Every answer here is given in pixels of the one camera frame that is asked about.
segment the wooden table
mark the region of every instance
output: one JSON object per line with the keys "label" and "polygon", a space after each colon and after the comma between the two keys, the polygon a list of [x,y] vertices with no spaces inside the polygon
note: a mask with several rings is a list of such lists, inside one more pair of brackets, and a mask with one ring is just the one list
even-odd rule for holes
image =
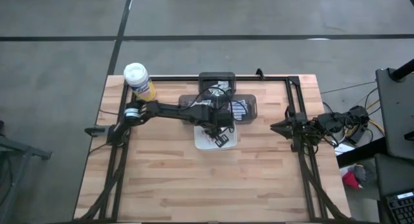
{"label": "wooden table", "polygon": [[[323,113],[316,76],[299,77],[308,118]],[[108,77],[102,110],[118,112],[123,82],[123,76]],[[157,100],[168,104],[177,104],[180,95],[198,93],[197,82],[155,82],[155,88]],[[256,96],[258,118],[237,125],[239,142],[231,150],[197,150],[193,126],[180,120],[153,118],[133,128],[118,221],[308,220],[298,154],[290,151],[290,140],[269,128],[284,119],[289,104],[285,84],[237,82],[237,94]],[[116,115],[98,115],[99,125],[115,122]],[[104,142],[104,137],[95,138],[91,149]],[[102,191],[109,154],[107,146],[89,156],[75,218]],[[322,187],[350,216],[333,148],[320,144],[316,158]],[[314,191],[312,197],[319,213]]]}

